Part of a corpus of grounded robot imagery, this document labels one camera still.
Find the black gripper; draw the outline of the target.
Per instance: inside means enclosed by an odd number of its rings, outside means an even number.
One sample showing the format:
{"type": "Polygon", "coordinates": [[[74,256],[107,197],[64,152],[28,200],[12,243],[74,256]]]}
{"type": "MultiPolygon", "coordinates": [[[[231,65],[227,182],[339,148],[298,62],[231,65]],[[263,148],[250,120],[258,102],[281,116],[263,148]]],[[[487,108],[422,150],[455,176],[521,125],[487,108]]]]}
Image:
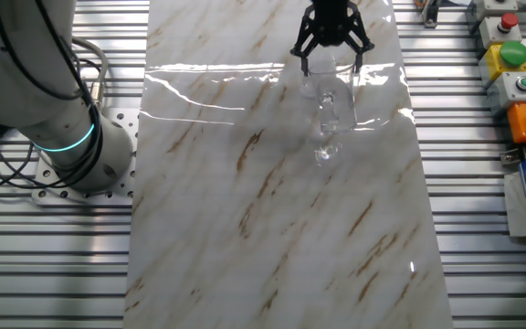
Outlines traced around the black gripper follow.
{"type": "Polygon", "coordinates": [[[296,42],[289,51],[300,59],[303,75],[309,75],[308,57],[317,45],[338,47],[342,43],[355,52],[353,70],[359,73],[363,54],[374,49],[374,44],[367,36],[358,6],[348,0],[313,0],[312,4],[304,11],[296,42]]]}

